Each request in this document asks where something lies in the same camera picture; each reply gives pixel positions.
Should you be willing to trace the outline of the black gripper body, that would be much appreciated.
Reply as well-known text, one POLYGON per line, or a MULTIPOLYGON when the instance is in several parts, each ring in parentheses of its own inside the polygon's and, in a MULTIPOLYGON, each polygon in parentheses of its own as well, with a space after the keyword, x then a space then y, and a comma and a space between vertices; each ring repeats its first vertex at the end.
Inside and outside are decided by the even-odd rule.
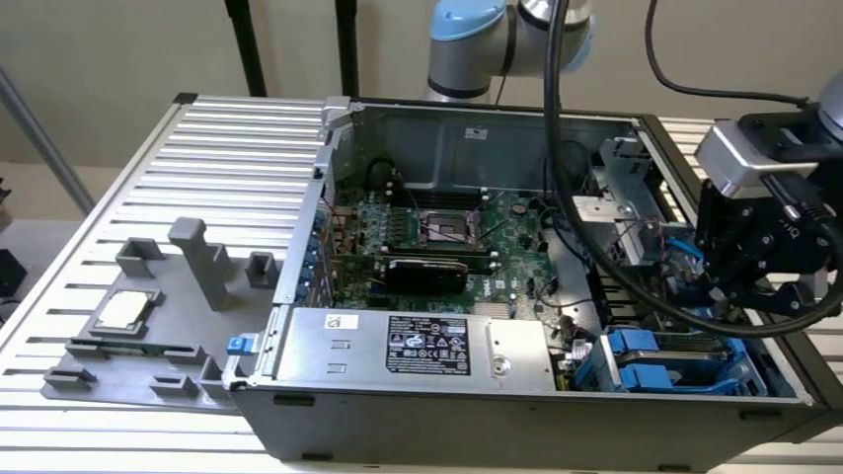
POLYGON ((745 277, 763 277, 770 273, 814 274, 822 268, 837 268, 827 238, 806 224, 786 216, 773 197, 747 199, 753 209, 749 233, 743 240, 743 254, 749 258, 745 277))

